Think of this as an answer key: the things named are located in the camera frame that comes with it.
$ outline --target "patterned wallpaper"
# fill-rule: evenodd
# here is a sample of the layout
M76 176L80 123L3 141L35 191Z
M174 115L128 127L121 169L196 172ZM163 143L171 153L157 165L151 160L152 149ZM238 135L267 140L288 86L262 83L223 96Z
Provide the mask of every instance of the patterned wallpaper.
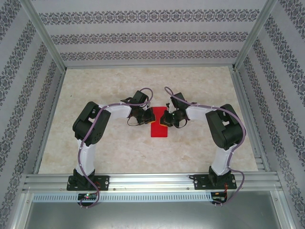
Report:
M61 72L17 0L0 3L0 229L33 172Z
M265 0L34 0L67 66L234 63Z
M279 0L239 73L296 228L305 228L305 7Z

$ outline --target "marble floor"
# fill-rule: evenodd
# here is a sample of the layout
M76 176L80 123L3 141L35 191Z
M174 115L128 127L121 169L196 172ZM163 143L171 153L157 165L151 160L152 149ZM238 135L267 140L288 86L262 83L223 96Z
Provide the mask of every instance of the marble floor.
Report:
M111 104L150 87L152 106L165 106L169 86L189 102L221 106L229 103L242 119L227 67L118 68L68 70L44 151L40 174L70 174L77 164L72 125L89 101ZM168 129L167 138L151 138L150 125L128 126L127 119L109 122L97 144L96 173L207 172L216 145L207 123L189 121ZM232 168L257 171L247 137L235 152Z

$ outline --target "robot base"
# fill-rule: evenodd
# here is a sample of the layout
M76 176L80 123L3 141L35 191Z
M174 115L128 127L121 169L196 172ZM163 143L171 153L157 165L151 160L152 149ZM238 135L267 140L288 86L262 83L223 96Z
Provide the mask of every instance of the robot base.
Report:
M108 191L109 187L109 176L95 176L95 170L88 176L91 181L99 188L100 191ZM79 174L76 169L73 171L73 176L69 176L68 191L95 191L95 188L90 184L90 182L81 174Z
M213 190L213 189L237 189L235 176L231 174L231 171L228 173L217 176L212 168L209 168L209 174L196 174L189 176L190 179L194 181L195 190Z

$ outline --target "enclosure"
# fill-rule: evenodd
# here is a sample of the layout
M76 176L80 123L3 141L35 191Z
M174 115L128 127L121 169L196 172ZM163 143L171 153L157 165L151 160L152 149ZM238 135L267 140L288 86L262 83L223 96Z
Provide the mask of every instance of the enclosure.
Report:
M3 0L0 227L305 228L304 4ZM208 175L215 158L208 124L151 138L150 125L117 119L94 159L108 190L80 209L86 192L67 183L84 106L144 87L153 107L165 106L165 86L189 102L234 107L247 132L232 161L245 175L239 193L214 206L224 190L197 190L190 179ZM238 187L243 177L233 174Z

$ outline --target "orange object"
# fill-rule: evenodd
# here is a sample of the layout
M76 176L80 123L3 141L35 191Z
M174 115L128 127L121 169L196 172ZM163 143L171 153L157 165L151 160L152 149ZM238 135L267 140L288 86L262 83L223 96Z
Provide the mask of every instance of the orange object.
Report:
M160 118L167 109L166 106L153 107L153 113L156 116L156 121L151 126L151 137L167 137L167 126L160 125Z

